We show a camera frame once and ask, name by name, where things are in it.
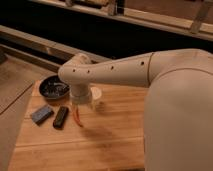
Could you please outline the beige cylindrical gripper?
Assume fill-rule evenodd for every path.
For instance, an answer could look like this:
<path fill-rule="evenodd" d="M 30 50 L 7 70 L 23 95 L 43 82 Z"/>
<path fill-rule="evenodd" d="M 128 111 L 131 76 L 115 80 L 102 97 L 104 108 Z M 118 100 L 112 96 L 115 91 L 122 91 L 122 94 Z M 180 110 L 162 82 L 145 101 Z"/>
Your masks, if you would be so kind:
<path fill-rule="evenodd" d="M 95 111 L 100 104 L 98 100 L 92 99 L 91 89 L 88 84 L 77 84 L 70 86 L 71 111 L 73 115 L 72 105 L 78 105 L 79 117 L 80 109 Z"/>

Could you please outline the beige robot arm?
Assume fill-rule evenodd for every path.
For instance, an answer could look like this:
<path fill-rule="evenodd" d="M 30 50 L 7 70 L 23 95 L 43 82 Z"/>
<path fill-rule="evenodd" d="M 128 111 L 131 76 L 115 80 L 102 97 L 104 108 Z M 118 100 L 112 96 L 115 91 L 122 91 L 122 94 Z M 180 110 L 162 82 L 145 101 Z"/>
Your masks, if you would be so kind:
<path fill-rule="evenodd" d="M 213 53 L 177 49 L 97 64 L 80 53 L 58 75 L 77 102 L 91 83 L 146 87 L 145 171 L 213 171 Z"/>

